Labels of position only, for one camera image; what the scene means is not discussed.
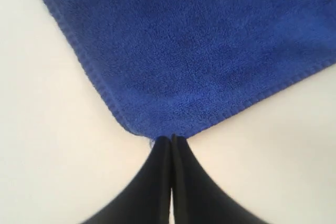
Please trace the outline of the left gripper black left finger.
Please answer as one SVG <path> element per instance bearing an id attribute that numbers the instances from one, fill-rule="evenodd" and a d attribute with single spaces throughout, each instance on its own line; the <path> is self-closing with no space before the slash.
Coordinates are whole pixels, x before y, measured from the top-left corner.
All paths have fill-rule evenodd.
<path id="1" fill-rule="evenodd" d="M 161 136 L 127 187 L 84 223 L 169 223 L 171 175 L 171 140 Z"/>

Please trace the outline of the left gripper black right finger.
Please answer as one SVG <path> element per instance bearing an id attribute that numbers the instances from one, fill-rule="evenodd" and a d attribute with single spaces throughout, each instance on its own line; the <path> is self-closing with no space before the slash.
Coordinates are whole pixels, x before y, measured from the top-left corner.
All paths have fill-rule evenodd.
<path id="1" fill-rule="evenodd" d="M 228 196 L 202 168 L 186 138 L 172 136 L 175 223 L 265 223 Z"/>

